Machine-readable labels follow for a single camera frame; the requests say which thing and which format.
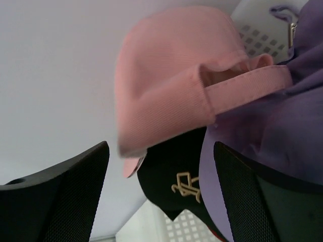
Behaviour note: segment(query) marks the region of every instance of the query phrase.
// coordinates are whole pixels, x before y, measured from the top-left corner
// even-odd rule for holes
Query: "pink strap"
[[[220,114],[292,85],[286,66],[268,66],[206,87],[205,92],[214,113]]]

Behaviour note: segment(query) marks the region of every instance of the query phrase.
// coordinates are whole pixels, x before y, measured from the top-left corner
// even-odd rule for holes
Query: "laundry basket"
[[[274,18],[269,9],[276,5],[292,5],[301,9],[308,0],[242,0],[232,14],[245,48],[250,56],[268,53],[275,63],[288,58],[288,24]],[[158,207],[152,205],[156,231],[154,242],[218,242],[201,220],[183,211],[171,221]]]

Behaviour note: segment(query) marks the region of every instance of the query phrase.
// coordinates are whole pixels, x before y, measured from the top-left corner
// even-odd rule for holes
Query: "embroidered logo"
[[[189,172],[182,172],[176,175],[177,177],[177,185],[172,185],[172,191],[175,193],[176,190],[179,190],[183,197],[187,197],[189,195],[193,195],[196,198],[198,203],[201,203],[201,191],[198,188],[193,187],[193,183],[198,181],[198,177],[191,178],[191,174]],[[187,184],[181,181],[181,177],[187,178]]]

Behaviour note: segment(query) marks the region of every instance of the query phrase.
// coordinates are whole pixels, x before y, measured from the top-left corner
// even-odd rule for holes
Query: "black fabric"
[[[210,218],[202,196],[198,203],[196,196],[183,197],[179,190],[172,190],[172,185],[178,184],[177,174],[188,172],[191,178],[198,177],[205,132],[206,128],[196,129],[149,148],[138,170],[138,179],[147,198],[171,220],[187,209],[223,238]],[[181,182],[187,184],[187,178],[182,177]],[[198,181],[193,186],[199,189]]]
[[[323,239],[323,186],[289,177],[230,147],[214,146],[235,242]]]
[[[1,241],[88,242],[108,161],[102,142],[0,186]]]

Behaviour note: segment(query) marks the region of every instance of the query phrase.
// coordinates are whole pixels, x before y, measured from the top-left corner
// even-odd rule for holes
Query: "pink cap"
[[[119,153],[124,176],[147,148],[211,125],[216,115],[292,85],[286,66],[249,58],[231,18],[211,7],[182,7],[141,20],[116,69]]]

